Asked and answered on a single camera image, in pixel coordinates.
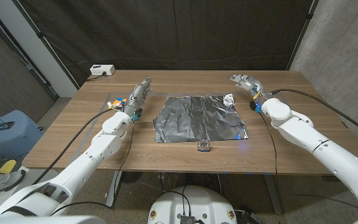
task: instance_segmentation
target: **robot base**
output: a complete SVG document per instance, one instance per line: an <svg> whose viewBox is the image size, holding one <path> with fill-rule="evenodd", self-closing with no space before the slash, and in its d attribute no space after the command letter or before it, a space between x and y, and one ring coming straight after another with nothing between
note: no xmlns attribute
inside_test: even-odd
<svg viewBox="0 0 358 224"><path fill-rule="evenodd" d="M150 209L148 224L167 223L210 223L210 224L236 224L236 215L232 205L221 195L206 187L186 186L184 196L185 216L183 216L183 187L178 187L173 192L163 194L154 202Z"/></svg>

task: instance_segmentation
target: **yellow object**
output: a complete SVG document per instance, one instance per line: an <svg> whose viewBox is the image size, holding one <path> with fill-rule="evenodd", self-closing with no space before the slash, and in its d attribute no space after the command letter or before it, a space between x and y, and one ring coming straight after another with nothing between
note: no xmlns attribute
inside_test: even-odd
<svg viewBox="0 0 358 224"><path fill-rule="evenodd" d="M254 99L256 99L259 96L260 92L258 92L255 96Z"/></svg>
<svg viewBox="0 0 358 224"><path fill-rule="evenodd" d="M5 162L4 165L0 168L0 174L10 174L16 166L16 160L11 159L7 162Z"/></svg>

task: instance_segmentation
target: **wooden table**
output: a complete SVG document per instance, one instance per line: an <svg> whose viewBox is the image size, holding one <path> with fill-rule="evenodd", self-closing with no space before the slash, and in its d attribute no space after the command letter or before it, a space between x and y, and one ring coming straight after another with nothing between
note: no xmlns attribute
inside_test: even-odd
<svg viewBox="0 0 358 224"><path fill-rule="evenodd" d="M82 125L101 111L109 95L112 101L117 97L127 97L138 83L147 77L152 77L153 95L147 98L143 115L135 122L131 151L122 170L274 173L275 153L269 132L260 115L249 108L251 95L244 94L245 90L236 87L236 83L230 81L229 76L233 74L253 75L268 91L291 88L321 98L300 72L293 71L118 70L111 77L85 83L26 156L23 165L28 168L48 167ZM155 143L152 119L161 111L169 93L176 93L176 95L233 93L235 108L241 119L246 122L249 139L213 141L210 152L198 152L197 142ZM293 110L309 116L318 131L358 157L358 140L342 124L337 114L315 100L296 93L281 92L275 96L288 103ZM81 142L83 147L80 147L78 152L83 152L90 145L91 138L101 129L103 121L113 114L113 111L103 114L94 127L89 125L54 168L65 168L75 157ZM277 148L279 174L330 174L310 153L286 141L271 126L269 129ZM99 166L100 169L118 170L127 154L131 132L129 128L121 150L112 158L106 159Z"/></svg>

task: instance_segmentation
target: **wire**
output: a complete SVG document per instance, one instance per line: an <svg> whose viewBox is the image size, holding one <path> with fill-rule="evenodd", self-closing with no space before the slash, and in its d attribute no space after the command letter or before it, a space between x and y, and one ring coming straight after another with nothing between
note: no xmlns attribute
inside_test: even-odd
<svg viewBox="0 0 358 224"><path fill-rule="evenodd" d="M106 76L106 72L103 72L101 75L97 76L97 77L94 77L94 78L90 78L90 79L87 79L85 80L86 82L90 82L90 81L98 81L100 80L100 78Z"/></svg>
<svg viewBox="0 0 358 224"><path fill-rule="evenodd" d="M73 139L71 139L71 141L67 144L66 148L63 149L63 151L59 154L59 156L49 165L49 167L32 184L34 185L34 184L38 183L47 174L47 172L57 163L57 161L59 161L59 159L62 157L62 155L64 155L64 153L71 146L71 144L73 144L74 140L81 134L81 132L87 127L87 125L90 124L90 122L92 122L98 116L104 114L105 112L111 111L111 110L112 109L107 109L107 110L104 110L104 111L98 113L93 118L91 118L86 124L84 124L84 126L75 134Z"/></svg>
<svg viewBox="0 0 358 224"><path fill-rule="evenodd" d="M323 104L324 106L328 107L329 109L335 111L337 114L341 115L342 117L346 118L348 121L352 122L354 125L356 125L358 127L358 122L353 120L352 118L348 117L346 114L340 112L339 110L337 110L336 108L334 108L333 106L329 105L328 103L324 102L323 100L320 100L319 98L315 97L315 96L312 96L310 94L307 94L307 93L304 93L302 91L298 91L298 90L291 90L291 89L279 89L279 90L274 90L273 92L271 92L272 95L280 92L280 91L291 91L291 92L294 92L294 93L299 93L299 94L302 94L302 95L305 95L305 96L308 96L318 102L320 102L321 104Z"/></svg>
<svg viewBox="0 0 358 224"><path fill-rule="evenodd" d="M262 119L264 120L265 122L265 125L266 125L266 128L268 130L268 133L270 135L270 137L272 138L272 142L273 142L273 147L274 147L274 154L275 154L275 170L276 170L276 179L275 179L275 183L276 183L276 186L277 186L277 189L278 191L280 191L280 186L278 185L278 175L277 175L277 150L276 150L276 146L275 146L275 143L274 143L274 140L273 140L273 136L272 136L272 133L270 132L269 130L269 127L267 126L267 123L266 123L266 120L265 118L261 115ZM328 199L328 200L333 200L335 202L341 202L341 203L344 203L346 205L350 205L352 207L355 207L355 208L358 208L357 205L353 205L349 202L345 202L345 201L342 201L342 200L338 200L338 199L335 199L335 198L329 198L329 197L323 197L323 196L320 196L320 195L313 195L313 194L288 194L288 193L285 193L285 192L282 192L284 194L287 194L287 195L292 195L292 196L308 196L308 197L319 197L319 198L325 198L325 199Z"/></svg>
<svg viewBox="0 0 358 224"><path fill-rule="evenodd" d="M219 178L219 174L216 174L216 175L217 175L217 177L218 177L218 181L219 181L219 189L221 189L221 195L223 195L223 194L222 194L221 179Z"/></svg>
<svg viewBox="0 0 358 224"><path fill-rule="evenodd" d="M172 190L169 190L169 191L167 191L166 193L168 193L168 192L175 193L175 194L179 194L179 195L182 196L182 198L185 198L185 199L186 199L187 204L189 205L189 216L190 216L190 215L191 215L190 202L189 202L189 200L187 199L187 197L186 197L184 194L181 194L181 193L179 193L179 192L174 192L174 191L172 191ZM185 204L184 204L184 203L183 203L183 215L185 215Z"/></svg>
<svg viewBox="0 0 358 224"><path fill-rule="evenodd" d="M161 194L162 194L162 173L160 173L160 181L161 181Z"/></svg>
<svg viewBox="0 0 358 224"><path fill-rule="evenodd" d="M276 176L277 176L277 150L276 150L276 144L274 143L273 136L272 136L272 132L270 132L269 126L267 125L264 116L261 115L261 114L259 114L259 115L262 117L262 119L263 119L263 121L264 121L264 123L265 123L265 125L266 125L268 134L270 135L270 138L272 139L273 148L274 148L274 157L275 157L275 159L274 159L274 160L275 160L274 164L275 164L275 170L276 170Z"/></svg>
<svg viewBox="0 0 358 224"><path fill-rule="evenodd" d="M118 173L121 171L121 168L124 165L125 161L127 161L129 151L131 150L131 146L132 146L132 140L134 138L134 130L135 130L135 121L132 123L131 143L129 143L129 149L128 149L128 152L127 152L127 156L125 157L124 162L122 162L121 166L119 167ZM115 209L115 202L116 202L116 197L117 197L117 193L116 193L117 179L118 178L116 178L116 181L114 182L114 192L113 192L114 198L112 199L112 207L113 207L113 209Z"/></svg>
<svg viewBox="0 0 358 224"><path fill-rule="evenodd" d="M335 198L323 197L323 196L320 196L320 195L313 195L313 194L293 194L293 196L307 196L307 197L325 198L325 199L328 199L328 200L333 200L333 201L335 201L335 202L341 202L341 203L344 203L345 205L350 205L350 206L352 206L352 207L358 208L357 205L353 205L352 203L345 202L345 201L342 201L342 200L338 200L338 199L335 199Z"/></svg>
<svg viewBox="0 0 358 224"><path fill-rule="evenodd" d="M69 203L68 205L65 205L63 207L60 207L58 208L57 210L55 210L54 212L52 212L49 216L52 216L54 214L56 214L57 212L59 212L60 210L64 209L64 208L67 208L69 206L72 206L72 205L80 205L80 204L84 204L84 203L91 203L91 204L95 204L95 205L101 205L101 206L104 206L104 207L108 207L108 208L111 208L103 203L99 203L99 202L75 202L75 203Z"/></svg>
<svg viewBox="0 0 358 224"><path fill-rule="evenodd" d="M181 193L181 201L182 201L182 203L183 203L183 215L185 215L185 199L183 199L184 197L185 197L185 188L186 188L186 186L187 186L187 181L186 181L186 184L185 184L185 186L183 187L183 191L182 191L182 193Z"/></svg>

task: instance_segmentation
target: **white power strip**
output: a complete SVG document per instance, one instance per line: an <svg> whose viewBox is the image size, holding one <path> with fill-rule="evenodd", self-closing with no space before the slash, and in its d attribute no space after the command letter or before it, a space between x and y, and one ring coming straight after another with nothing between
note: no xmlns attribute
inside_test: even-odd
<svg viewBox="0 0 358 224"><path fill-rule="evenodd" d="M106 72L106 75L112 75L116 68L114 68L114 65L92 65L89 70L92 75L103 75L103 72Z"/></svg>

